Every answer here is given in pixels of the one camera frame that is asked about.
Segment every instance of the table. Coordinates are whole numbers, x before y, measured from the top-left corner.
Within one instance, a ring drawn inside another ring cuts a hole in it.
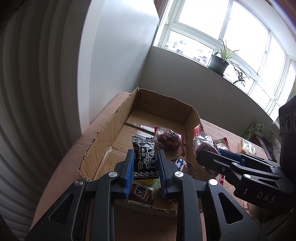
[[[106,108],[97,116],[93,123],[86,129],[86,131],[81,135],[79,140],[72,146],[68,151],[66,156],[63,158],[56,171],[52,175],[49,183],[47,184],[43,195],[37,206],[33,223],[31,227],[40,219],[40,217],[50,208],[50,206],[60,197],[60,195],[77,179],[81,179],[78,174],[78,166],[89,147],[89,144],[92,142],[94,137],[97,134],[97,131],[100,131],[105,123],[111,118],[112,114],[116,109],[128,98],[129,93],[122,92],[120,93]],[[201,120],[201,123],[204,127],[204,131],[209,134],[213,139],[220,139],[227,137],[230,150],[232,152],[237,152],[239,148],[240,137],[226,131],[214,124],[211,124],[205,120]],[[257,151],[257,156],[267,159],[265,152],[262,148],[255,146]],[[225,189],[233,195],[234,187],[224,182]],[[244,201],[235,197],[235,199],[244,207]],[[120,210],[122,217],[127,216],[128,210],[122,208]],[[143,223],[146,222],[147,225],[153,226],[153,216],[146,215]],[[174,224],[176,224],[176,218],[174,220],[166,220],[166,225],[162,229],[156,228],[159,234],[158,240],[175,240],[176,239],[176,230]],[[117,240],[128,240],[124,238],[124,228],[119,225],[118,232],[122,235],[120,239]],[[134,223],[134,231],[139,232],[141,227],[138,227],[137,222]],[[142,237],[142,240],[149,240],[150,237]]]

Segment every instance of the window frame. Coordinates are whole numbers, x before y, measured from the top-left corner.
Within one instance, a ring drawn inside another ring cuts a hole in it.
[[[221,47],[221,42],[219,40],[216,40],[213,37],[201,32],[201,31],[199,31],[199,30],[197,30],[197,29],[195,29],[195,28],[193,28],[191,26],[188,26],[186,24],[178,22],[178,19],[179,19],[179,16],[181,14],[181,11],[182,11],[182,8],[183,8],[183,5],[184,5],[185,1],[186,0],[173,0],[172,5],[171,5],[171,9],[168,12],[168,17],[167,17],[166,21],[163,22],[164,27],[162,29],[162,33],[161,33],[159,41],[157,43],[157,47],[159,47],[159,48],[164,48],[165,47],[165,44],[167,42],[170,31],[172,30],[174,32],[177,32],[177,33],[180,33],[180,34],[185,35],[187,37],[190,37],[190,38],[192,38],[192,39],[194,39],[194,40],[196,40],[196,41],[198,41],[200,43],[203,43],[206,46],[214,49],[214,52],[216,52],[217,49],[219,49]],[[250,97],[254,87],[258,84],[263,89],[263,91],[268,95],[268,97],[270,98],[270,101],[267,104],[266,108],[262,108],[259,104],[258,105],[268,115],[270,115],[273,108],[274,108],[274,106],[276,104],[279,105],[277,99],[279,98],[279,95],[280,95],[280,93],[282,91],[282,88],[284,86],[284,83],[285,83],[285,80],[286,80],[286,77],[287,77],[287,74],[288,74],[290,61],[294,60],[294,59],[291,58],[291,56],[287,55],[287,53],[284,50],[284,48],[283,48],[282,44],[280,43],[280,41],[277,39],[275,34],[272,32],[272,30],[267,27],[267,25],[264,23],[264,21],[262,19],[260,19],[259,16],[257,16],[254,13],[254,11],[252,11],[252,9],[250,9],[247,5],[245,5],[245,3],[242,3],[239,0],[229,0],[229,5],[228,5],[226,17],[224,19],[224,23],[223,23],[223,27],[222,27],[219,39],[224,38],[226,28],[227,28],[227,25],[228,25],[228,21],[230,19],[230,13],[231,13],[232,5],[233,5],[234,1],[236,3],[238,3],[239,5],[241,5],[244,9],[246,9],[250,14],[252,14],[264,26],[264,28],[268,31],[268,39],[267,39],[267,43],[266,43],[265,53],[264,53],[264,56],[262,58],[261,66],[260,66],[258,72],[256,72],[252,67],[250,67],[237,54],[234,53],[233,55],[234,55],[235,59],[237,60],[237,62],[242,67],[242,69],[250,70],[250,72],[252,74],[252,77],[254,78],[254,82],[253,82],[253,85],[251,86],[250,90],[248,92],[245,92],[245,91],[243,91],[243,92],[246,93]],[[277,85],[275,87],[275,90],[271,90],[266,85],[266,83],[261,79],[261,74],[262,74],[262,71],[263,71],[263,69],[265,67],[267,56],[269,54],[272,37],[274,37],[274,39],[277,41],[277,43],[279,44],[279,46],[281,47],[282,51],[285,54],[285,60],[284,60],[284,65],[283,65],[283,68],[282,68],[282,71],[281,71],[281,76],[280,76],[280,78],[278,80],[278,83],[277,83]]]

